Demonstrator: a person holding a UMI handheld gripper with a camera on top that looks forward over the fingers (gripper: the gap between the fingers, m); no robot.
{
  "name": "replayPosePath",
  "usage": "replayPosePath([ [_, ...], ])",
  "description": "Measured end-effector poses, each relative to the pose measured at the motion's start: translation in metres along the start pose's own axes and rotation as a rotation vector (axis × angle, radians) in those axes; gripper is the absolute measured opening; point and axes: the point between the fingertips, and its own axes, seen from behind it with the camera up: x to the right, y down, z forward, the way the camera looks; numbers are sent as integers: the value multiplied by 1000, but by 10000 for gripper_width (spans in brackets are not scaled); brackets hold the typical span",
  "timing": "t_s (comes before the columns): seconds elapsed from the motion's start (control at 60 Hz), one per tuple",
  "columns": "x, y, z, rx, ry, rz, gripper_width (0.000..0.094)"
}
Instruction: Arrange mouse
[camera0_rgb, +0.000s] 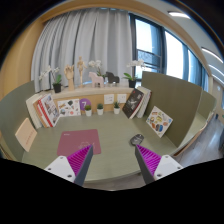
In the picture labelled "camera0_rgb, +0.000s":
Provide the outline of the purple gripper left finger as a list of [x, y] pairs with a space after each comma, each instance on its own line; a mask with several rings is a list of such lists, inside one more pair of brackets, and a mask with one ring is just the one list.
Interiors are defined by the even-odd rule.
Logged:
[[82, 186], [93, 156], [93, 146], [88, 145], [75, 153], [57, 157], [50, 163], [45, 171], [48, 171], [65, 180]]

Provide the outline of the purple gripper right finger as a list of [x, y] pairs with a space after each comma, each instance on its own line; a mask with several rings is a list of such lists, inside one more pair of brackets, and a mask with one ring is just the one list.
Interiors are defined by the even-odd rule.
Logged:
[[135, 156], [146, 184], [182, 169], [182, 166], [171, 156], [160, 156], [141, 145], [135, 147]]

